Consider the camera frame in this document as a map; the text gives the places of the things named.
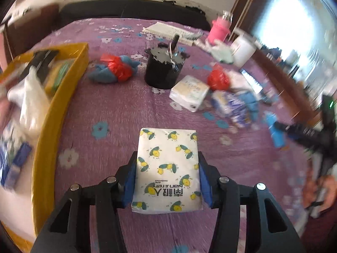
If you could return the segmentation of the person right hand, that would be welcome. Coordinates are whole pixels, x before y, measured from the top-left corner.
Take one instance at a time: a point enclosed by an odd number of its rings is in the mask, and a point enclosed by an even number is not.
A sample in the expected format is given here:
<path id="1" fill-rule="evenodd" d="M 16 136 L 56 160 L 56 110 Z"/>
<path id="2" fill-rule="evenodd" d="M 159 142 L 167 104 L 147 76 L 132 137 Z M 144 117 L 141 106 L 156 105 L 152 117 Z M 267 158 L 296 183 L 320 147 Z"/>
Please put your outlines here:
<path id="1" fill-rule="evenodd" d="M 302 204 L 305 209 L 313 207 L 316 202 L 321 202 L 318 212 L 332 207 L 336 200 L 336 178 L 334 175 L 322 176 L 319 179 L 314 179 L 314 170 L 312 167 L 307 169 L 306 180 L 302 189 Z"/>

